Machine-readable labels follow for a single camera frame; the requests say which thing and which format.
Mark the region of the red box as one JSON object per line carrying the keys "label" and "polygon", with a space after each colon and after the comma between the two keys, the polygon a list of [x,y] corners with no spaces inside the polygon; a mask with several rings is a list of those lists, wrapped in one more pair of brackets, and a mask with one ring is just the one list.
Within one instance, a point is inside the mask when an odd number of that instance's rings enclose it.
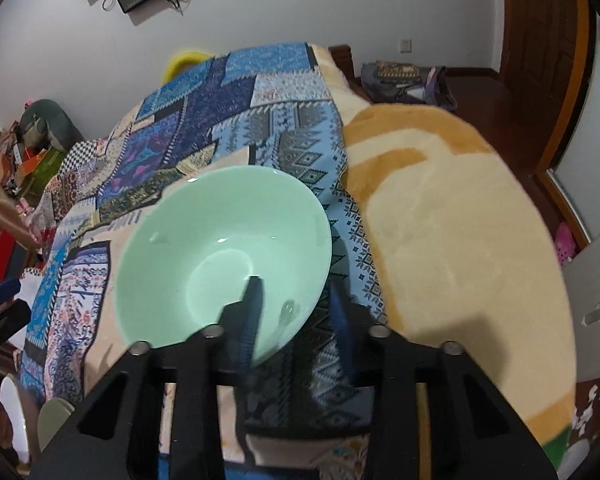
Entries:
{"label": "red box", "polygon": [[6,230],[0,233],[0,284],[19,278],[26,266],[28,248]]}

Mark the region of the white wall socket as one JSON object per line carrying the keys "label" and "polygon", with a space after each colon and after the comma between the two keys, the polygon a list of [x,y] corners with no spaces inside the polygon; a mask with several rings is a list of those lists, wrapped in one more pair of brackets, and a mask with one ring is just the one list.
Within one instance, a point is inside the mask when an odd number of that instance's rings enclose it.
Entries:
{"label": "white wall socket", "polygon": [[412,40],[404,39],[400,41],[400,52],[411,53],[412,52]]}

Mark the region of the white bowl with dark spots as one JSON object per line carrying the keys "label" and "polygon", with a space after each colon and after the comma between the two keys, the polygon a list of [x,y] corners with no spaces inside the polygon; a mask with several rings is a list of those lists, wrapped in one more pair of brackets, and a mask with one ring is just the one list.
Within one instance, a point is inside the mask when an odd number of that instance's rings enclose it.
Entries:
{"label": "white bowl with dark spots", "polygon": [[20,464],[30,463],[31,453],[27,435],[26,418],[16,381],[6,376],[0,387],[0,401],[12,425],[12,448],[18,456]]}

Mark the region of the patterned bag on floor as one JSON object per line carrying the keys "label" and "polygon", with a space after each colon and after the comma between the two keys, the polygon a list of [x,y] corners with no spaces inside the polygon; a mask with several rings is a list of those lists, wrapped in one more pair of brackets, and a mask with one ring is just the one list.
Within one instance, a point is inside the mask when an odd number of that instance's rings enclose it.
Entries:
{"label": "patterned bag on floor", "polygon": [[456,99],[446,82],[446,67],[377,61],[361,68],[361,86],[375,103],[431,105],[452,112]]}

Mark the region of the green cardboard box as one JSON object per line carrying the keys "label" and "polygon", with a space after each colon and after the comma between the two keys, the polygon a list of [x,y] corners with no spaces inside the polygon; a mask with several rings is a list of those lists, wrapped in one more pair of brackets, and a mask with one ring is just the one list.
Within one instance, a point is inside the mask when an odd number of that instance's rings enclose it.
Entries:
{"label": "green cardboard box", "polygon": [[17,178],[20,180],[18,200],[24,198],[31,205],[37,204],[48,182],[58,174],[66,155],[66,152],[49,148],[28,159],[17,171]]}

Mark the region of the mint green bowl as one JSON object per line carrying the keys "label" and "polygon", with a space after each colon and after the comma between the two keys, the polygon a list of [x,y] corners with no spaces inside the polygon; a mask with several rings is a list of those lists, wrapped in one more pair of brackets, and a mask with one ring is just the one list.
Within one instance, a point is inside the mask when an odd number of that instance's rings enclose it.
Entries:
{"label": "mint green bowl", "polygon": [[261,166],[212,170],[164,194],[125,242],[114,272],[117,328],[127,344],[178,344],[260,278],[259,364],[302,329],[331,262],[324,207],[300,180]]}

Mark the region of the beige orange fleece blanket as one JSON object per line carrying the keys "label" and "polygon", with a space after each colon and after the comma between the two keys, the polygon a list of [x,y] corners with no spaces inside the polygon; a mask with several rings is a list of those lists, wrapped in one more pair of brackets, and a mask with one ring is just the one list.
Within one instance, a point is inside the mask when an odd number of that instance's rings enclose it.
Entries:
{"label": "beige orange fleece blanket", "polygon": [[367,102],[312,44],[223,64],[223,87],[251,101],[213,129],[220,152],[253,145],[313,188],[332,274],[401,335],[464,344],[558,464],[576,390],[567,294],[540,214],[492,146],[446,110]]}

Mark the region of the patchwork patterned bedspread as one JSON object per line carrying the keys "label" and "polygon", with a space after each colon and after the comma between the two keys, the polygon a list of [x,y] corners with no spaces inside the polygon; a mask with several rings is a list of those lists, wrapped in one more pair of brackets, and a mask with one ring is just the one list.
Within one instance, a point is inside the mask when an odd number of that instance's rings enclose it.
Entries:
{"label": "patchwork patterned bedspread", "polygon": [[[114,286],[124,244],[188,178],[230,166],[285,171],[320,200],[332,227],[329,274],[376,318],[385,314],[358,206],[343,187],[343,129],[367,103],[329,50],[272,44],[209,58],[76,144],[29,218],[46,265],[20,353],[37,404],[80,402],[123,350]],[[256,370],[247,427],[265,479],[358,479],[370,390],[344,376],[327,306]]]}

